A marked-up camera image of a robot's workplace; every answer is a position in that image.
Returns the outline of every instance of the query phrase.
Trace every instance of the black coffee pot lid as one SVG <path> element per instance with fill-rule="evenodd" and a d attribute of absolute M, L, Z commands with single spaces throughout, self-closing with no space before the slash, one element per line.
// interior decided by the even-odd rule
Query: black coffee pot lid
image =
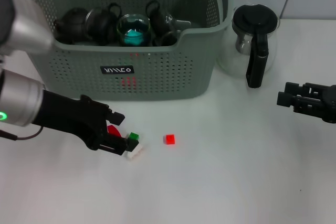
<path fill-rule="evenodd" d="M 277 29 L 278 17 L 264 5 L 243 5 L 233 15 L 234 24 L 248 34 L 269 34 Z"/>

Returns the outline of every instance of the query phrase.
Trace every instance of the glass coffee pot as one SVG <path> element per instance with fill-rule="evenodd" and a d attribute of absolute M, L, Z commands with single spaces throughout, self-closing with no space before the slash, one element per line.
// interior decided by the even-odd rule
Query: glass coffee pot
<path fill-rule="evenodd" d="M 237 8 L 224 32 L 219 65 L 232 76 L 245 76 L 250 88 L 259 88 L 276 55 L 279 25 L 279 17 L 264 5 Z"/>

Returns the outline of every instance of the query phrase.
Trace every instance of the gray plastic basket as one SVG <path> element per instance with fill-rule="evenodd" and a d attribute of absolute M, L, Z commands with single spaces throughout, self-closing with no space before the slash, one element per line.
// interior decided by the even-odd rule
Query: gray plastic basket
<path fill-rule="evenodd" d="M 144 14 L 150 0 L 35 0 L 52 30 L 53 21 L 73 7 L 104 7 L 111 2 L 124 14 Z M 187 29 L 170 47 L 100 47 L 55 42 L 46 55 L 30 58 L 47 88 L 68 97 L 81 94 L 98 100 L 167 100 L 206 91 L 232 0 L 158 0 L 176 19 L 202 28 Z M 133 66 L 134 73 L 102 74 L 102 66 Z"/>

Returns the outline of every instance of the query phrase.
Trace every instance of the table surface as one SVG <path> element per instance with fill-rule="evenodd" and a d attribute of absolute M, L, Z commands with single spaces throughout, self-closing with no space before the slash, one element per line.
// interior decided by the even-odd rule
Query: table surface
<path fill-rule="evenodd" d="M 107 102 L 126 115 L 120 130 L 140 135 L 133 161 L 49 129 L 2 139 L 0 223 L 333 223 L 336 126 L 276 101 L 287 81 L 335 84 L 335 30 L 335 21 L 282 20 L 260 89 L 215 67 L 194 99 Z M 22 52 L 7 68 L 39 78 Z M 166 134 L 176 145 L 163 144 Z"/>

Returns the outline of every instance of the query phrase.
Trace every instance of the basket label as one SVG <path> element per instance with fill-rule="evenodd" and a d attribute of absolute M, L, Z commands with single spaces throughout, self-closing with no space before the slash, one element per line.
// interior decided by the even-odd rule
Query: basket label
<path fill-rule="evenodd" d="M 101 66 L 102 74 L 130 74 L 134 73 L 133 66 Z"/>

